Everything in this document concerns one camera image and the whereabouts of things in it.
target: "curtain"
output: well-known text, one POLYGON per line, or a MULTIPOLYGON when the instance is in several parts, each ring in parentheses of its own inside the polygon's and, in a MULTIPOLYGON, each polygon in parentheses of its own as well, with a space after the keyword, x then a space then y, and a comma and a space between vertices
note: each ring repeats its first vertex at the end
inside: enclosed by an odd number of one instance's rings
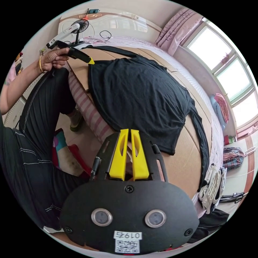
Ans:
POLYGON ((179 44, 198 26, 201 19, 202 15, 195 11, 188 8, 181 9, 166 24, 155 44, 169 55, 174 55, 179 44))

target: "hand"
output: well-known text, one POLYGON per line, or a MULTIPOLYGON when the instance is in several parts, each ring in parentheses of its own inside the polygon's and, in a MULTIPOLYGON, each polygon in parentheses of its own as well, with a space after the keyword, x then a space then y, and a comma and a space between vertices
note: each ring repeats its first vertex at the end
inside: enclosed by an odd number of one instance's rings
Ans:
POLYGON ((69 59, 66 56, 69 52, 69 48, 61 48, 48 52, 41 57, 41 68, 43 71, 50 71, 52 67, 60 69, 66 64, 69 59))

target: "white headboard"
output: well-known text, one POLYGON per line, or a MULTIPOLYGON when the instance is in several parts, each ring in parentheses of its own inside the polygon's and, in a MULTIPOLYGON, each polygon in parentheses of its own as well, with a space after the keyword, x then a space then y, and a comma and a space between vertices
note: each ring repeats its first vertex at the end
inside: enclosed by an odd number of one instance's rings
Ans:
MULTIPOLYGON (((69 12, 60 19, 58 33, 71 26, 75 21, 82 19, 87 10, 69 12)), ((112 36, 132 37, 154 43, 162 29, 154 23, 141 18, 135 14, 115 9, 101 9, 96 14, 88 14, 89 27, 82 33, 79 38, 99 36, 100 32, 107 30, 112 36)), ((63 41, 74 41, 76 35, 69 35, 63 41)))

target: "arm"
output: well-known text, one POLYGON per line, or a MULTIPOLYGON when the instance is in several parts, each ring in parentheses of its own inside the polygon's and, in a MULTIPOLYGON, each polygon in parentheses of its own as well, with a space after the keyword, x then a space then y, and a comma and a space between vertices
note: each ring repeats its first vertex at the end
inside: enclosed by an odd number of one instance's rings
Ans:
MULTIPOLYGON (((43 71, 50 71, 52 67, 60 69, 69 59, 66 55, 69 48, 56 49, 48 52, 41 58, 41 68, 43 71)), ((30 84, 40 76, 41 70, 39 60, 33 62, 25 68, 9 86, 4 85, 0 94, 0 111, 5 115, 13 105, 19 100, 30 84)))
POLYGON ((0 95, 0 110, 2 115, 6 114, 13 107, 25 90, 40 74, 41 71, 37 60, 25 68, 9 86, 6 84, 3 86, 0 95))

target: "window frame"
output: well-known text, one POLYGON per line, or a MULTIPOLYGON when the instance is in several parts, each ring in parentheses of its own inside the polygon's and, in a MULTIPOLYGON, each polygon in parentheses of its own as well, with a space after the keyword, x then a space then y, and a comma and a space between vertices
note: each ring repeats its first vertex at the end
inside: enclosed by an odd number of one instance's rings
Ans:
POLYGON ((246 98, 248 98, 252 93, 255 93, 256 102, 258 105, 258 92, 257 92, 257 84, 254 83, 253 78, 247 68, 248 64, 245 60, 242 59, 242 57, 238 54, 237 50, 226 40, 223 35, 221 35, 218 31, 216 31, 212 26, 209 25, 210 22, 208 19, 203 18, 201 24, 196 28, 196 30, 191 34, 191 36, 183 43, 182 47, 189 52, 192 56, 194 56, 203 66, 204 68, 209 72, 209 74, 213 77, 215 82, 217 83, 218 87, 222 91, 226 102, 228 103, 229 107, 231 108, 231 115, 233 117, 233 123, 236 128, 236 131, 240 131, 242 128, 245 128, 247 125, 251 124, 254 120, 258 118, 258 114, 253 117, 251 120, 247 121, 241 126, 237 126, 236 124, 236 118, 234 115, 234 112, 232 108, 240 104, 242 101, 244 101, 246 98), (215 33, 221 40, 223 40, 230 48, 231 52, 229 53, 229 61, 226 64, 218 63, 216 67, 214 67, 212 70, 194 53, 192 52, 189 47, 199 38, 199 36, 202 34, 202 31, 204 31, 205 27, 210 29, 213 33, 215 33), (217 76, 221 74, 225 69, 227 69, 236 59, 239 60, 240 64, 242 65, 250 83, 248 86, 246 86, 241 93, 237 93, 234 95, 234 98, 232 100, 229 99, 227 96, 224 88, 222 87, 221 83, 219 82, 217 76))

